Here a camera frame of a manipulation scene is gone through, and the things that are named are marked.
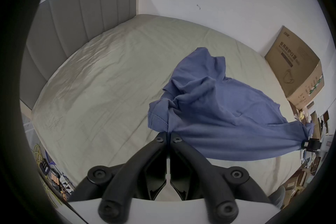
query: wrinkled sheet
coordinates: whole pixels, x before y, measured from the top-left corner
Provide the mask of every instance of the wrinkled sheet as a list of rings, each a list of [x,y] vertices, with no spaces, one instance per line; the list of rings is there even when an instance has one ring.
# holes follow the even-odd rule
[[[149,104],[148,127],[176,132],[212,159],[268,159],[300,150],[308,129],[288,122],[262,91],[227,77],[225,67],[225,58],[212,57],[207,48],[189,54],[161,98]]]
[[[224,56],[228,77],[262,90],[280,104],[288,121],[295,120],[271,68],[251,48],[198,24],[137,15],[75,52],[49,79],[33,108],[41,143],[74,184],[93,166],[126,162],[155,138],[157,132],[147,127],[149,103],[160,98],[174,68],[197,47]],[[266,194],[301,165],[299,151],[249,162],[209,160],[244,167]],[[174,198],[160,193],[157,199]]]

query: bed sheet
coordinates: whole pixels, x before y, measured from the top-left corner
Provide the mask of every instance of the bed sheet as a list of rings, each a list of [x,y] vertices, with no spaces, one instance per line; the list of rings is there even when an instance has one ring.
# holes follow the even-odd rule
[[[197,47],[224,56],[228,77],[263,91],[288,121],[295,120],[268,63],[251,48],[195,23],[137,15],[75,52],[49,79],[32,110],[43,146],[74,184],[93,166],[125,163],[155,138],[147,127],[149,103],[160,98],[176,65]],[[299,151],[250,162],[210,162],[244,167],[267,195],[301,165]],[[158,199],[172,197],[162,191]]]

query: vertical headboard panel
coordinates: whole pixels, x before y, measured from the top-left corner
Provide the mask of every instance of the vertical headboard panel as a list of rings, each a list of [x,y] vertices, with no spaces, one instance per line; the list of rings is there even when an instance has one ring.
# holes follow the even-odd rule
[[[137,0],[46,0],[39,5],[26,42],[20,100],[33,108],[58,67],[99,34],[136,15]]]

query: black plastic bracket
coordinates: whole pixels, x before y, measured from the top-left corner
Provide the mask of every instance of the black plastic bracket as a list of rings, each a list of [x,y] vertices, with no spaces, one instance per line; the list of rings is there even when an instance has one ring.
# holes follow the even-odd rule
[[[165,133],[158,134],[119,169],[98,208],[105,222],[125,223],[133,197],[155,199],[166,184],[166,144]]]
[[[132,198],[154,200],[165,186],[167,157],[170,184],[183,201],[204,198],[211,223],[231,223],[239,211],[235,199],[270,203],[244,168],[212,165],[177,133],[159,133],[125,164],[91,168],[69,201],[102,198],[100,217],[125,223]]]

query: cardboard box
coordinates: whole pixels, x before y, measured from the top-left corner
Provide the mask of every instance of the cardboard box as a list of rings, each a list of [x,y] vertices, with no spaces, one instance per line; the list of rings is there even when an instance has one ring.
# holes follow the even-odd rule
[[[299,110],[309,104],[324,86],[320,59],[284,26],[265,59],[287,100]]]
[[[293,190],[287,190],[285,192],[285,197],[283,199],[283,208],[285,208],[289,204],[289,201],[291,200],[292,197],[292,192]]]
[[[283,184],[286,190],[291,190],[296,187],[299,176],[293,176]]]
[[[321,139],[321,127],[316,112],[313,112],[313,114],[311,114],[311,120],[314,123],[313,138]]]
[[[298,170],[298,180],[296,183],[297,187],[302,187],[303,184],[305,183],[305,179],[306,179],[307,173],[303,170]]]
[[[317,168],[319,166],[319,163],[320,163],[320,160],[321,160],[321,157],[316,157],[312,166],[311,166],[311,169],[310,169],[310,173],[314,176],[316,171],[317,171]]]

